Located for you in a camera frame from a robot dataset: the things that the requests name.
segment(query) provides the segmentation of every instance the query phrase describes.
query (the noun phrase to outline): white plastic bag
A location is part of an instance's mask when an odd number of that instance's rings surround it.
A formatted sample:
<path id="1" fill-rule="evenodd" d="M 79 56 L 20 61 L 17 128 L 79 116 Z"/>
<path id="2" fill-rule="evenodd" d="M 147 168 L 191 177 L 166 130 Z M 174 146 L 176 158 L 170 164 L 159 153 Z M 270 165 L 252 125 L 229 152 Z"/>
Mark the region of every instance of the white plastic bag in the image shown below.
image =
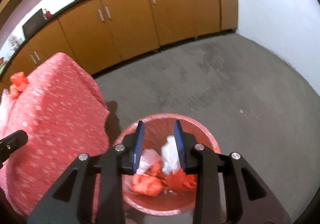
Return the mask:
<path id="1" fill-rule="evenodd" d="M 164 174 L 168 175 L 171 171 L 175 174 L 180 169 L 180 161 L 174 136 L 168 136 L 167 142 L 161 147 L 161 158 L 163 162 L 162 172 Z"/>
<path id="2" fill-rule="evenodd" d="M 161 161 L 160 155 L 153 149 L 146 149 L 142 152 L 137 174 L 144 174 L 151 166 Z"/>

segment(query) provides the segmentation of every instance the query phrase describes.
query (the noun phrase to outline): orange cabinet door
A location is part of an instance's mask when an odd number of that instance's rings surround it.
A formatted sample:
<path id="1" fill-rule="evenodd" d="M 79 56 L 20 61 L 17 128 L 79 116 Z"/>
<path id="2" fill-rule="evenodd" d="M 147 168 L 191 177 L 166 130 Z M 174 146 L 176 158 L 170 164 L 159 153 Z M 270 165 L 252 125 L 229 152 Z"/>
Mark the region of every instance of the orange cabinet door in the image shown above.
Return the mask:
<path id="1" fill-rule="evenodd" d="M 57 52 L 63 52 L 77 62 L 58 20 L 46 25 L 30 39 L 29 43 L 40 63 Z"/>
<path id="2" fill-rule="evenodd" d="M 238 0 L 221 0 L 221 30 L 238 27 Z"/>
<path id="3" fill-rule="evenodd" d="M 149 0 L 160 45 L 195 37 L 191 0 Z"/>
<path id="4" fill-rule="evenodd" d="M 220 31 L 220 0 L 191 0 L 196 35 Z"/>
<path id="5" fill-rule="evenodd" d="M 5 70 L 2 82 L 6 87 L 11 85 L 11 75 L 23 71 L 25 76 L 28 76 L 40 63 L 32 51 L 29 43 L 24 45 L 19 53 L 14 57 L 11 64 Z"/>
<path id="6" fill-rule="evenodd" d="M 100 0 L 88 0 L 59 17 L 76 59 L 89 74 L 121 61 L 102 10 Z"/>
<path id="7" fill-rule="evenodd" d="M 101 0 L 113 43 L 123 60 L 158 49 L 149 0 Z"/>

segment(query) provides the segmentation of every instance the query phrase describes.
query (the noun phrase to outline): red object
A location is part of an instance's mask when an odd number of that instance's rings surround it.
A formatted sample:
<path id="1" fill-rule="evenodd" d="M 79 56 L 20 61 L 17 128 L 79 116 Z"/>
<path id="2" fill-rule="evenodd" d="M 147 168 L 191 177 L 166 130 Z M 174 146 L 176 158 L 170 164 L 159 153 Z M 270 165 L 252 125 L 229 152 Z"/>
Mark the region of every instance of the red object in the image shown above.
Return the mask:
<path id="1" fill-rule="evenodd" d="M 145 174 L 135 174 L 132 178 L 131 189 L 149 196 L 157 196 L 165 190 L 178 193 L 196 189 L 195 175 L 186 175 L 182 169 L 179 169 L 175 174 L 171 172 L 165 176 L 161 169 L 162 162 L 159 161 Z"/>
<path id="2" fill-rule="evenodd" d="M 173 124 L 176 120 L 180 120 L 182 129 L 190 134 L 193 134 L 199 143 L 210 147 L 216 153 L 220 153 L 220 148 L 213 135 L 198 121 L 187 116 L 163 113 L 151 115 L 140 119 L 145 124 L 145 135 L 142 149 L 152 148 L 157 153 L 161 154 L 161 147 L 166 143 L 167 136 L 173 134 Z M 115 144 L 120 144 L 125 135 L 136 131 L 139 121 L 131 124 L 124 130 Z M 131 183 L 132 176 L 123 175 L 122 188 L 124 201 L 135 209 L 146 214 L 156 216 L 177 215 L 194 208 L 196 199 L 196 190 L 188 190 L 187 192 L 167 194 L 160 193 L 158 196 L 142 196 L 132 191 Z"/>
<path id="3" fill-rule="evenodd" d="M 51 16 L 50 11 L 46 11 L 46 12 L 45 12 L 45 17 L 49 18 L 50 16 Z"/>
<path id="4" fill-rule="evenodd" d="M 16 84 L 19 79 L 12 76 Z M 7 112 L 0 139 L 20 129 L 29 137 L 0 170 L 1 188 L 23 215 L 31 213 L 79 154 L 99 155 L 109 147 L 105 133 L 109 111 L 104 98 L 92 77 L 70 57 L 55 54 L 28 81 L 17 99 L 2 99 L 0 105 Z M 95 193 L 94 212 L 97 198 Z"/>
<path id="5" fill-rule="evenodd" d="M 157 177 L 135 174 L 132 178 L 131 189 L 140 194 L 157 196 L 162 192 L 163 187 L 161 180 Z"/>
<path id="6" fill-rule="evenodd" d="M 28 85 L 28 78 L 25 77 L 23 72 L 18 72 L 10 77 L 12 82 L 10 86 L 10 95 L 12 99 L 17 99 Z"/>
<path id="7" fill-rule="evenodd" d="M 172 172 L 165 177 L 168 188 L 173 192 L 194 190 L 197 187 L 196 176 L 186 175 L 180 168 L 176 174 Z"/>

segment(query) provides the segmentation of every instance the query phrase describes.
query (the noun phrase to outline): metal bolt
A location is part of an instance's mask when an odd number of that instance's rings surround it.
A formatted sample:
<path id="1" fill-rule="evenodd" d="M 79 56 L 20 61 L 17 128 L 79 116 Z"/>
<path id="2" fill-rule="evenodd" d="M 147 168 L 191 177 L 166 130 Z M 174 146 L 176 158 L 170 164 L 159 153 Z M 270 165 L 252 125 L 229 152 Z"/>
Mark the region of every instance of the metal bolt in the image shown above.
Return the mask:
<path id="1" fill-rule="evenodd" d="M 79 158 L 80 161 L 85 161 L 85 160 L 88 159 L 88 154 L 86 154 L 86 153 L 80 154 L 78 156 L 78 158 Z"/>
<path id="2" fill-rule="evenodd" d="M 240 155 L 239 153 L 237 153 L 237 152 L 234 152 L 234 153 L 231 154 L 231 157 L 232 157 L 233 159 L 239 160 L 240 157 L 241 157 L 241 155 Z"/>
<path id="3" fill-rule="evenodd" d="M 196 144 L 195 145 L 195 149 L 198 150 L 198 151 L 201 151 L 204 149 L 204 145 L 203 144 Z"/>
<path id="4" fill-rule="evenodd" d="M 116 151 L 120 152 L 120 151 L 123 151 L 125 149 L 124 145 L 116 145 L 115 147 Z"/>

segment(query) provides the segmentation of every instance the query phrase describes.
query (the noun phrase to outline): carpet floor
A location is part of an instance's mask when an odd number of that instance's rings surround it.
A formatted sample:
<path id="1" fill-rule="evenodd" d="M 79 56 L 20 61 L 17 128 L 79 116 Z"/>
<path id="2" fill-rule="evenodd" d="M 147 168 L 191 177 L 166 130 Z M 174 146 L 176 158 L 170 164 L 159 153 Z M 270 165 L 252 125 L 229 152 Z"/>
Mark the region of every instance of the carpet floor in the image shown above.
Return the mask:
<path id="1" fill-rule="evenodd" d="M 320 97 L 290 66 L 235 33 L 189 41 L 96 78 L 112 112 L 114 139 L 156 113 L 198 120 L 223 154 L 237 151 L 275 193 L 292 222 L 320 184 Z M 192 223 L 192 213 L 145 216 L 140 223 Z"/>

